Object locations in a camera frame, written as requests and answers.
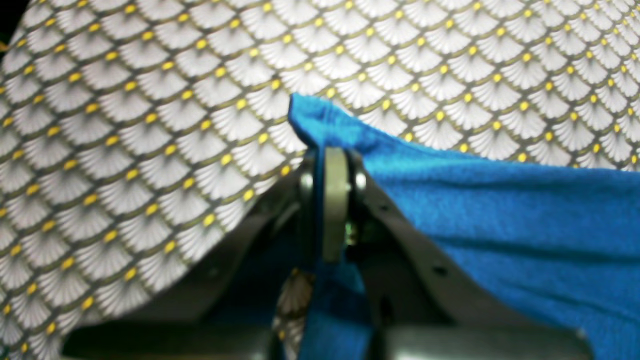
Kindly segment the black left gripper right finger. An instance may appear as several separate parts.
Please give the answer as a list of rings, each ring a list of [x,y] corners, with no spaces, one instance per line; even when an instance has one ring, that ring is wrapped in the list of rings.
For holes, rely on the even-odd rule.
[[[366,360],[592,360],[582,332],[498,300],[409,223],[353,150],[326,148],[322,259],[354,264],[374,326]]]

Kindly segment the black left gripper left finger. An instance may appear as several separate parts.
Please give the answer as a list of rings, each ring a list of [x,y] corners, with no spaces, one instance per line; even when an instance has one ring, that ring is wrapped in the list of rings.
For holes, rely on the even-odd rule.
[[[194,267],[145,305],[73,330],[65,360],[281,360],[270,323],[281,284],[314,263],[314,173],[299,167],[259,196]]]

